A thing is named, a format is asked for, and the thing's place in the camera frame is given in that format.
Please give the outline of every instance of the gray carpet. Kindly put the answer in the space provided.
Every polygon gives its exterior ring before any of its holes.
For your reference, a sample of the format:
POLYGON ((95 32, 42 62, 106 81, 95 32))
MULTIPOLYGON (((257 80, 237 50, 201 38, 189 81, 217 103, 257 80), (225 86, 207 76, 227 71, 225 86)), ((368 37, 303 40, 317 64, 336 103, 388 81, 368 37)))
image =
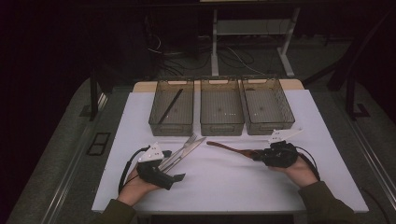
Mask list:
MULTIPOLYGON (((226 41, 221 45, 234 49, 241 58, 246 60, 249 67, 263 73, 277 73, 281 78, 286 78, 275 51, 275 47, 279 43, 280 40, 273 38, 253 40, 243 38, 239 40, 237 46, 226 41)), ((296 78, 304 80, 315 74, 338 60, 348 47, 348 43, 330 44, 327 47, 323 44, 324 39, 321 37, 292 41, 288 57, 296 78)), ((219 60, 221 75, 255 74, 238 62, 228 49, 222 48, 219 52, 223 55, 219 60)), ((198 59, 182 56, 173 58, 172 62, 166 62, 167 65, 173 67, 173 72, 162 70, 159 76, 177 74, 208 76, 210 75, 210 61, 207 63, 209 55, 208 51, 204 51, 198 59)), ((396 223, 395 210, 363 156, 360 142, 354 137, 344 115, 344 91, 328 92, 326 83, 329 77, 323 77, 306 88, 311 91, 332 138, 357 185, 371 192, 385 209, 391 222, 396 223)), ((90 100, 89 82, 81 84, 81 88, 70 102, 70 106, 52 136, 46 152, 37 165, 8 223, 40 223, 43 219, 45 223, 87 223, 97 216, 91 211, 95 191, 100 182, 111 143, 120 122, 120 115, 130 90, 130 88, 116 88, 108 95, 107 104, 96 120, 89 122, 88 118, 79 116, 90 100), (87 130, 91 130, 89 135, 86 135, 87 130), (110 141, 102 156, 85 154, 95 133, 110 133, 110 141), (64 177, 67 176, 65 174, 71 175, 69 185, 63 182, 64 177), (60 199, 61 203, 54 210, 50 210, 48 216, 45 216, 51 207, 52 198, 60 199)), ((370 118, 359 118, 357 123, 375 148, 378 158, 383 162, 389 175, 395 179, 396 170, 392 162, 396 156, 396 151, 393 150, 393 147, 396 146, 395 125, 363 87, 358 86, 356 98, 358 103, 366 106, 371 115, 370 118)), ((368 194, 363 192, 362 195, 370 212, 358 214, 360 223, 385 223, 378 205, 368 194)), ((294 220, 298 224, 305 223, 305 216, 295 216, 294 220)))

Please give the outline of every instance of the white table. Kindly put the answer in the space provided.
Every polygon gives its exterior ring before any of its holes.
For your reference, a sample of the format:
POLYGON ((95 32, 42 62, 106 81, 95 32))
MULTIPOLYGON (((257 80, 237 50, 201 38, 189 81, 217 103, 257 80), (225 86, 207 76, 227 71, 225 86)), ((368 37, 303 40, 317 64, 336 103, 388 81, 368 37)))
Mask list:
MULTIPOLYGON (((285 91, 296 122, 304 131, 288 142, 308 150, 336 198, 355 212, 368 207, 341 158, 309 91, 285 91)), ((154 92, 132 92, 126 103, 99 189, 92 206, 102 212, 116 198, 125 163, 135 151, 159 142, 163 150, 176 150, 187 137, 154 137, 148 121, 154 92)), ((195 93, 194 126, 200 134, 200 92, 195 93)), ((265 148, 269 136, 207 137, 234 148, 265 148)), ((151 192, 134 208, 140 214, 293 214, 305 210, 297 187, 264 163, 203 142, 170 175, 186 173, 170 190, 151 192)))

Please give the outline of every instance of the cable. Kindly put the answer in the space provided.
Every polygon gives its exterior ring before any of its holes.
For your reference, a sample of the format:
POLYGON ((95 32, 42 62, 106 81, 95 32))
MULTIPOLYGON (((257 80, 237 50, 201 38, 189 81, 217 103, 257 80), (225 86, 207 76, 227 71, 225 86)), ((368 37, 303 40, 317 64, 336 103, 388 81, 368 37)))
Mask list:
POLYGON ((182 72, 180 72, 180 71, 178 71, 175 67, 173 67, 173 66, 169 66, 169 65, 166 65, 166 64, 163 64, 163 66, 165 66, 165 68, 168 70, 168 71, 171 71, 171 69, 172 70, 174 70, 176 73, 178 73, 180 76, 184 76, 184 72, 182 73, 182 72))
POLYGON ((245 68, 245 66, 243 66, 243 65, 241 65, 241 66, 234 66, 234 65, 231 65, 231 64, 229 64, 229 63, 226 63, 226 62, 224 61, 223 57, 225 57, 225 58, 228 58, 228 57, 225 56, 224 54, 220 53, 220 52, 218 52, 218 56, 219 56, 219 59, 220 59, 224 64, 226 64, 226 65, 229 66, 229 67, 232 67, 232 68, 245 68))
POLYGON ((387 221, 387 224, 390 224, 390 220, 389 217, 387 215, 387 213, 385 212, 385 209, 381 206, 381 204, 379 203, 379 201, 374 197, 374 195, 372 193, 370 193, 367 189, 364 189, 362 187, 359 187, 359 189, 361 189, 363 192, 365 192, 371 199, 373 199, 373 201, 376 203, 376 205, 378 206, 379 210, 381 210, 382 215, 384 216, 385 220, 387 221))
POLYGON ((124 170, 123 170, 123 172, 122 172, 121 179, 120 179, 120 183, 119 183, 119 194, 120 194, 122 188, 125 186, 125 184, 127 184, 129 181, 131 181, 132 179, 134 179, 134 178, 137 177, 137 175, 134 176, 131 180, 127 181, 127 182, 124 184, 125 177, 126 177, 126 175, 127 175, 127 173, 128 173, 129 168, 131 167, 132 161, 133 161, 134 158, 137 156, 137 154, 139 154, 140 152, 147 151, 149 148, 150 148, 150 146, 140 148, 139 150, 137 150, 137 151, 134 153, 134 155, 131 157, 131 159, 128 160, 128 161, 126 162, 125 168, 124 168, 124 170))
MULTIPOLYGON (((241 51, 241 52, 243 52, 243 53, 245 53, 251 60, 250 60, 250 62, 246 62, 244 59, 242 59, 242 61, 245 63, 245 64, 253 64, 254 63, 254 58, 253 58, 253 56, 251 56, 249 53, 247 53, 247 52, 245 52, 244 50, 239 50, 239 51, 241 51)), ((235 57, 229 57, 229 56, 226 56, 226 55, 224 55, 224 54, 221 54, 221 56, 223 56, 223 57, 225 57, 225 58, 227 58, 227 59, 229 59, 229 60, 232 60, 232 61, 236 61, 236 62, 238 62, 238 63, 240 63, 240 61, 239 60, 237 60, 237 59, 235 59, 235 57)))
POLYGON ((180 54, 184 54, 184 52, 182 51, 175 51, 175 52, 169 52, 169 53, 164 53, 164 56, 175 56, 175 55, 180 55, 180 54))
POLYGON ((314 157, 311 155, 311 153, 309 153, 307 150, 303 149, 302 147, 297 147, 297 148, 299 148, 299 149, 301 149, 302 151, 306 152, 306 153, 309 155, 309 157, 311 157, 312 162, 314 163, 315 169, 318 169, 317 163, 315 162, 315 159, 314 159, 314 157))
POLYGON ((188 67, 185 67, 185 66, 183 66, 182 64, 177 63, 177 62, 174 62, 174 61, 169 60, 169 59, 166 60, 166 61, 169 62, 169 63, 174 63, 174 64, 176 64, 177 66, 179 66, 180 68, 183 68, 183 69, 186 69, 186 70, 197 70, 197 69, 201 69, 201 68, 205 67, 205 66, 207 65, 207 62, 209 62, 209 59, 210 59, 210 54, 208 54, 208 56, 206 57, 206 60, 205 60, 205 62, 204 62, 203 65, 198 66, 198 67, 195 67, 195 68, 188 68, 188 67))
POLYGON ((227 49, 229 49, 229 50, 239 59, 239 62, 241 62, 247 69, 249 69, 249 70, 251 70, 251 71, 253 71, 253 72, 259 73, 259 74, 261 74, 261 75, 265 75, 264 73, 259 72, 259 71, 255 70, 255 69, 249 67, 247 64, 245 64, 245 63, 242 61, 242 59, 238 56, 238 54, 236 54, 235 51, 233 51, 233 49, 230 49, 230 48, 228 48, 228 47, 227 47, 227 49))
POLYGON ((160 52, 160 51, 158 51, 158 50, 155 50, 155 49, 148 49, 148 50, 151 51, 151 52, 154 52, 154 53, 163 54, 162 52, 160 52))
POLYGON ((157 39, 158 39, 158 46, 157 46, 157 48, 156 49, 159 49, 160 48, 160 46, 161 46, 161 39, 157 36, 157 35, 152 35, 152 36, 155 36, 157 39))
POLYGON ((161 66, 161 65, 157 65, 157 66, 159 66, 162 70, 163 70, 163 75, 164 76, 166 76, 166 72, 169 72, 169 73, 171 73, 173 76, 176 76, 176 77, 178 77, 178 76, 183 76, 179 71, 177 71, 177 72, 174 72, 174 71, 172 71, 172 70, 170 70, 167 66, 161 66))

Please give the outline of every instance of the clear plastic bin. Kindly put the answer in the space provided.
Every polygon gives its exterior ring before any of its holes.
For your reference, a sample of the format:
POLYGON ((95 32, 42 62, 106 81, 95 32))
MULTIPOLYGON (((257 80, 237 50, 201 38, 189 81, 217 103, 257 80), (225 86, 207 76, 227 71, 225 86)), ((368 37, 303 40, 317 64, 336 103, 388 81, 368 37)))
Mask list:
POLYGON ((201 135, 241 135, 244 123, 238 78, 202 77, 201 135))
POLYGON ((149 116, 154 136, 192 135, 194 78, 167 77, 157 83, 149 116))
POLYGON ((269 135, 295 122, 279 79, 242 76, 242 101, 249 135, 269 135))

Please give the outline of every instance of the sleeve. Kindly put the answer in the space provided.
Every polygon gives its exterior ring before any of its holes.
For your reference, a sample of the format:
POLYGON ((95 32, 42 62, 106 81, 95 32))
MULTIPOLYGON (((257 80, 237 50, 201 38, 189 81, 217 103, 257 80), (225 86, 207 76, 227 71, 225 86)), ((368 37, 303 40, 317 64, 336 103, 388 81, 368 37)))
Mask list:
POLYGON ((129 224, 135 214, 136 211, 128 204, 112 199, 105 211, 92 221, 91 224, 129 224))
POLYGON ((299 190, 308 223, 357 223, 353 210, 334 198, 327 185, 319 181, 299 190))

